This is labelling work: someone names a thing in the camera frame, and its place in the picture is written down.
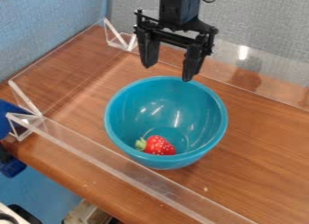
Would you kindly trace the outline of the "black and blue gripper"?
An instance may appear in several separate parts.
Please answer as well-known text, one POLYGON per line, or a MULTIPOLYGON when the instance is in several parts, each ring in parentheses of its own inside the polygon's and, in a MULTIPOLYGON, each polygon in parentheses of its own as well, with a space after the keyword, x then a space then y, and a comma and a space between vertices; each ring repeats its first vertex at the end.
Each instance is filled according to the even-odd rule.
POLYGON ((183 61, 181 80, 189 81, 199 73, 204 55, 212 53, 217 29, 199 19, 200 3, 215 0, 159 0, 156 13, 141 8, 134 10, 141 65, 149 68, 157 62, 159 44, 164 42, 187 48, 183 61))

